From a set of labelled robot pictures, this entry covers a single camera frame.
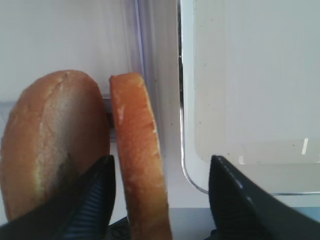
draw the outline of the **bread crust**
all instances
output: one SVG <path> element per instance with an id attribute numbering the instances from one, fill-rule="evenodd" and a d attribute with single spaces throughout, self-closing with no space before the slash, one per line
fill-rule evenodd
<path id="1" fill-rule="evenodd" d="M 157 126 L 143 78 L 112 76 L 112 111 L 133 240 L 171 240 Z"/>
<path id="2" fill-rule="evenodd" d="M 47 201 L 109 151 L 103 99 L 87 74 L 64 70 L 36 80 L 11 111 L 1 142 L 8 220 Z"/>

